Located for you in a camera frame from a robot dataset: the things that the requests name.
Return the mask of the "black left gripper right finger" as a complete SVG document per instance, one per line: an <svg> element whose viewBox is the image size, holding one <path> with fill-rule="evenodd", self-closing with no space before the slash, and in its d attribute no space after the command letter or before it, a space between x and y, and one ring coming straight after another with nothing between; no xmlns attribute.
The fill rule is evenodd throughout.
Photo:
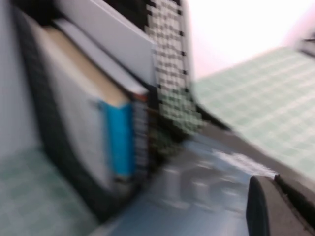
<svg viewBox="0 0 315 236"><path fill-rule="evenodd" d="M313 236L315 234L315 193L297 180L276 175L275 183L284 194L294 220L278 225L277 236Z"/></svg>

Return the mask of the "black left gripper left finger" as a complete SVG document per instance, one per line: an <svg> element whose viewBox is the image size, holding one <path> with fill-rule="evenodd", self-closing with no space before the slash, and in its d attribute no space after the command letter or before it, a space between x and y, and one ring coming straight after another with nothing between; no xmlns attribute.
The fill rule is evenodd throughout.
<svg viewBox="0 0 315 236"><path fill-rule="evenodd" d="M250 179L246 207L250 236L306 236L308 223L268 177Z"/></svg>

